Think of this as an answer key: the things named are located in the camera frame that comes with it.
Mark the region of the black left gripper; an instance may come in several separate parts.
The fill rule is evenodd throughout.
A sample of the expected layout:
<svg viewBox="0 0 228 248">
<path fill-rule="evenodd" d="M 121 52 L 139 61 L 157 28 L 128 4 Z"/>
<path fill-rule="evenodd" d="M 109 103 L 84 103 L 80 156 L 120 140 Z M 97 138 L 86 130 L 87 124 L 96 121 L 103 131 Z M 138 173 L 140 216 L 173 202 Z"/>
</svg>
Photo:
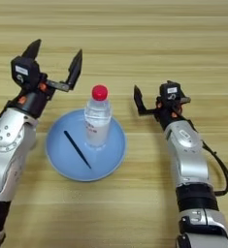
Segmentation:
<svg viewBox="0 0 228 248">
<path fill-rule="evenodd" d="M 23 52 L 22 57 L 36 59 L 41 45 L 38 39 L 32 42 Z M 7 103 L 8 108 L 18 109 L 33 118 L 39 118 L 45 109 L 47 102 L 52 99 L 56 90 L 68 92 L 73 90 L 81 74 L 82 50 L 74 57 L 68 72 L 66 83 L 52 80 L 41 80 L 34 88 L 29 83 L 17 82 L 21 88 L 19 94 Z"/>
</svg>

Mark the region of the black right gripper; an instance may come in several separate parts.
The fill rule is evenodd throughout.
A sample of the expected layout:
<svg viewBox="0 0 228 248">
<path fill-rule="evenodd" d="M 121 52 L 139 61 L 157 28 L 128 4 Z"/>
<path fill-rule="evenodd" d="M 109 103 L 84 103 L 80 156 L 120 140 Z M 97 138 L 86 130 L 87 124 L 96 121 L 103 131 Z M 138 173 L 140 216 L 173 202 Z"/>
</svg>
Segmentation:
<svg viewBox="0 0 228 248">
<path fill-rule="evenodd" d="M 178 84 L 178 82 L 167 80 L 167 83 Z M 165 130 L 173 122 L 184 120 L 182 116 L 182 103 L 179 101 L 166 101 L 161 97 L 156 98 L 155 108 L 147 109 L 143 103 L 143 95 L 140 88 L 134 86 L 134 101 L 140 115 L 152 115 Z"/>
</svg>

